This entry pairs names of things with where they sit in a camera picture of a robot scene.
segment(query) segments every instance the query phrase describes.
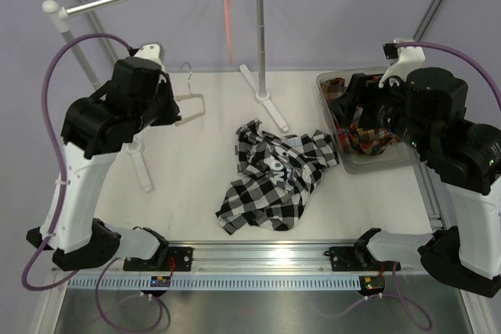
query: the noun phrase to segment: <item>red plaid cloth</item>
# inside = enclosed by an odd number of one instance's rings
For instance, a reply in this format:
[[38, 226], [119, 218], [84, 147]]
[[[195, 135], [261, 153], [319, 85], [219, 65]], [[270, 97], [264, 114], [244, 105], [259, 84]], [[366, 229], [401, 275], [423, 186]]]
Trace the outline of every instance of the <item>red plaid cloth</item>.
[[[344, 78], [335, 77], [333, 79], [321, 83], [322, 92], [326, 97], [327, 103], [338, 99], [346, 91]], [[362, 108], [357, 107], [353, 122], [350, 128], [341, 128], [336, 120], [336, 117], [330, 112], [331, 117], [336, 125], [337, 134], [345, 152], [357, 152], [358, 154], [366, 154], [376, 156], [381, 154], [388, 145], [400, 142], [400, 139], [388, 132], [384, 128], [364, 130], [359, 128], [360, 115]]]

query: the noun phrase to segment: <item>lavender wall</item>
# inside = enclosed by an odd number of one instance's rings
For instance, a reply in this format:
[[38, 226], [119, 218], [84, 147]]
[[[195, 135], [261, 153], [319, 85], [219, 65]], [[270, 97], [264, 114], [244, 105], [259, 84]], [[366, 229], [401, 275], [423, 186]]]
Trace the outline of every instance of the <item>lavender wall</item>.
[[[34, 251], [24, 236], [45, 219], [57, 176], [41, 120], [40, 91], [45, 69], [63, 43], [41, 10], [43, 1], [0, 0], [0, 331], [5, 333], [28, 333], [34, 320], [40, 294], [20, 284], [21, 270]], [[75, 34], [88, 32], [83, 20], [72, 25]], [[85, 52], [99, 76], [106, 78], [109, 67], [99, 46], [89, 42]], [[74, 58], [65, 57], [50, 92], [59, 129], [65, 108], [90, 88]], [[48, 260], [43, 257], [34, 269], [33, 282], [45, 281]]]
[[[322, 70], [384, 63], [381, 45], [412, 36], [430, 0], [265, 0], [270, 70]], [[232, 0], [235, 48], [230, 66], [222, 0], [131, 0], [97, 11], [109, 32], [133, 43], [161, 41], [177, 70], [255, 68], [255, 0]]]

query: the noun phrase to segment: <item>cable tie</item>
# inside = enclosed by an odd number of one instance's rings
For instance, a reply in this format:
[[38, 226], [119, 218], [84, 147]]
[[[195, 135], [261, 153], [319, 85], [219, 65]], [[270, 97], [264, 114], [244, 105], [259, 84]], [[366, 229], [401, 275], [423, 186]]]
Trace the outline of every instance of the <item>cable tie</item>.
[[61, 179], [56, 179], [56, 185], [68, 185], [69, 181], [62, 181]]

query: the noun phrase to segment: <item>plaid shirt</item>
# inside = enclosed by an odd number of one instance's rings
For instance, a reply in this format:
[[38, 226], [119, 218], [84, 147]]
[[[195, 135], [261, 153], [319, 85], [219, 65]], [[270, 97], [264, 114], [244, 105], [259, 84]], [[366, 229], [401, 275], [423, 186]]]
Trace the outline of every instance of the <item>plaid shirt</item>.
[[248, 223], [270, 230], [290, 230], [322, 173], [339, 163], [332, 136], [316, 131], [313, 137], [280, 138], [259, 131], [252, 120], [236, 132], [236, 165], [243, 178], [231, 183], [219, 224], [231, 235]]
[[[341, 77], [324, 81], [321, 83], [321, 86], [327, 103], [338, 99], [346, 91], [344, 78]], [[341, 128], [334, 114], [332, 112], [330, 113], [345, 152], [357, 152], [359, 154], [376, 156], [377, 154], [381, 154], [388, 145], [400, 142], [398, 137], [394, 136], [384, 128], [370, 130], [359, 128], [362, 110], [362, 107], [357, 108], [350, 128]]]

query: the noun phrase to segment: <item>white foot stand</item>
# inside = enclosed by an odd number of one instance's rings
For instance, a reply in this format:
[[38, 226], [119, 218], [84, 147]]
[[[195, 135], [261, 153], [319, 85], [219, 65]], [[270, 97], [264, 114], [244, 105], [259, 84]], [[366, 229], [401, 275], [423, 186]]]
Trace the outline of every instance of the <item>white foot stand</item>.
[[256, 79], [254, 78], [254, 76], [252, 75], [252, 73], [249, 71], [249, 69], [245, 64], [242, 64], [240, 66], [240, 72], [242, 72], [242, 75], [245, 77], [252, 90], [255, 91], [256, 101], [262, 103], [262, 105], [268, 110], [269, 114], [272, 116], [276, 125], [279, 126], [280, 130], [282, 132], [289, 131], [289, 126], [282, 118], [282, 115], [280, 115], [275, 105], [272, 103], [271, 99], [269, 98], [269, 93], [267, 92], [265, 96], [259, 95], [258, 82], [256, 81]]
[[125, 146], [125, 151], [131, 156], [132, 162], [134, 163], [135, 172], [138, 175], [139, 184], [142, 190], [144, 192], [151, 192], [153, 191], [153, 183], [151, 182], [146, 162], [142, 157], [143, 149], [142, 143], [135, 136], [134, 141]]

